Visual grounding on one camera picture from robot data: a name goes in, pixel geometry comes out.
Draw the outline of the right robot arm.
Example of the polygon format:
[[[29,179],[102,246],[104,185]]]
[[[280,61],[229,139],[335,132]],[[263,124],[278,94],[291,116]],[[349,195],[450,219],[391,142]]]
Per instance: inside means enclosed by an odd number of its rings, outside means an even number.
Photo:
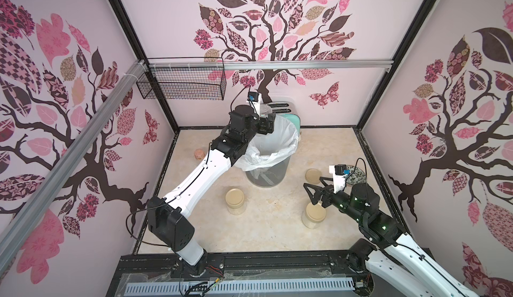
[[[405,296],[475,296],[423,250],[406,229],[379,208],[380,197],[367,183],[345,192],[345,178],[304,183],[313,205],[335,207],[358,225],[362,234],[349,250],[346,263],[355,272],[370,272]]]

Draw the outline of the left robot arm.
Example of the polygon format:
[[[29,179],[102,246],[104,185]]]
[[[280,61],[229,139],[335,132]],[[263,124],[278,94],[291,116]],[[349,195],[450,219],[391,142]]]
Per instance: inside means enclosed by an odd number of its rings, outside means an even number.
[[[229,115],[228,125],[209,144],[206,157],[196,169],[163,198],[149,199],[143,209],[148,230],[178,255],[193,276],[204,273],[208,254],[194,239],[195,227],[188,217],[215,181],[246,154],[254,137],[275,130],[276,115],[262,115],[252,104],[238,105]]]

